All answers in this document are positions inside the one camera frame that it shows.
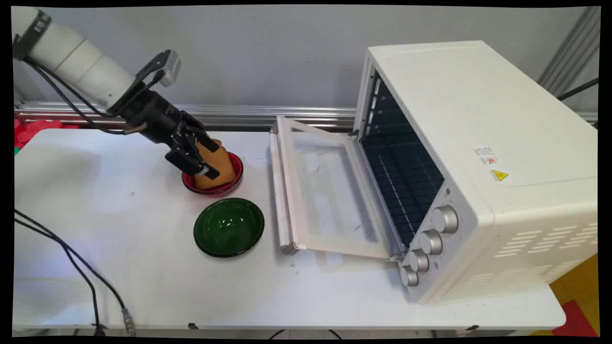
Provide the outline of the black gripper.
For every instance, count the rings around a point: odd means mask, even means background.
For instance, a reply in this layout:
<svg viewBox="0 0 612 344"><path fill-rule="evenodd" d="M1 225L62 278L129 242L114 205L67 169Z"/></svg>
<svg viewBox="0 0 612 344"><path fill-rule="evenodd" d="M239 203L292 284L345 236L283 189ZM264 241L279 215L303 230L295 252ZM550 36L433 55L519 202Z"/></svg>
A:
<svg viewBox="0 0 612 344"><path fill-rule="evenodd" d="M220 149L220 144L208 135L199 120L179 110L157 92L127 92L111 107L111 114L120 116L131 127L145 123L147 126L141 135L153 143L173 146L166 153L165 159L183 173L189 176L203 175L210 179L220 176L220 172L200 154L201 147L214 153ZM184 131L182 145L175 144L172 138L176 135L177 126L181 126L180 131Z"/></svg>

